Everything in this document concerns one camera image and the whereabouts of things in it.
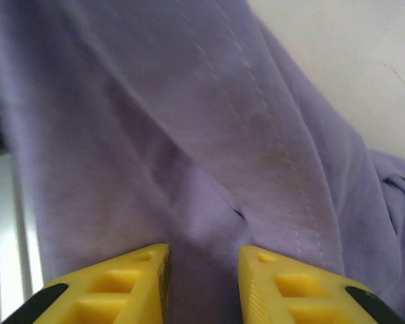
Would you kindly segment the purple t-shirt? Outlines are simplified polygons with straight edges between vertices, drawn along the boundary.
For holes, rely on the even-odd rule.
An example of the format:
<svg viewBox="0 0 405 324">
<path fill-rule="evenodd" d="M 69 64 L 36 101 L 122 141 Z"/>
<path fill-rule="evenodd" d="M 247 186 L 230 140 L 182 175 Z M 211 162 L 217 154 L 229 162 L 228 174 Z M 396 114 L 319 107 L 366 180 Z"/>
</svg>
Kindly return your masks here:
<svg viewBox="0 0 405 324">
<path fill-rule="evenodd" d="M 405 320 L 405 160 L 367 148 L 246 0 L 0 0 L 0 124 L 50 278 L 166 242 L 168 324 L 241 324 L 254 244 Z"/>
</svg>

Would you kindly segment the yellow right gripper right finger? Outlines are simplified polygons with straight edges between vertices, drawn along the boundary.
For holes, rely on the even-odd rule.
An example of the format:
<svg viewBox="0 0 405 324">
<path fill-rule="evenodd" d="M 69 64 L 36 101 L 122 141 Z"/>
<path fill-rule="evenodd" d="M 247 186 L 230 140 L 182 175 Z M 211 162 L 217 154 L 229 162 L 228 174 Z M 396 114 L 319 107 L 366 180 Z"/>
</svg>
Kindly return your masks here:
<svg viewBox="0 0 405 324">
<path fill-rule="evenodd" d="M 405 324 L 368 287 L 245 245 L 239 252 L 243 324 Z"/>
</svg>

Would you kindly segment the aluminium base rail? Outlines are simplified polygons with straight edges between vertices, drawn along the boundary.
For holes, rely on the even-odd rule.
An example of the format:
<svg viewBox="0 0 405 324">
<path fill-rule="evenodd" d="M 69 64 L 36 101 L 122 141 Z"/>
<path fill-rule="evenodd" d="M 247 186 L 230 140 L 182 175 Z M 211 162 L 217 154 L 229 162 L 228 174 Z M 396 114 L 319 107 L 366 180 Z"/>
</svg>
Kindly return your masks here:
<svg viewBox="0 0 405 324">
<path fill-rule="evenodd" d="M 0 322 L 44 285 L 32 199 L 14 160 L 0 155 Z"/>
</svg>

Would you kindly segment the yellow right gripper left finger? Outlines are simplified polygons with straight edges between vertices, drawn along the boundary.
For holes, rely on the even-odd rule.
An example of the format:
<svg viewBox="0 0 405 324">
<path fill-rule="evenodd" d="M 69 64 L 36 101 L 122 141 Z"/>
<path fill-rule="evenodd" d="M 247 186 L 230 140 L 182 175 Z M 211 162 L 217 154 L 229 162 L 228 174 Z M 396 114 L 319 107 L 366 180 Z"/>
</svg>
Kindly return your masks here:
<svg viewBox="0 0 405 324">
<path fill-rule="evenodd" d="M 1 324 L 166 324 L 168 244 L 153 244 L 47 283 Z"/>
</svg>

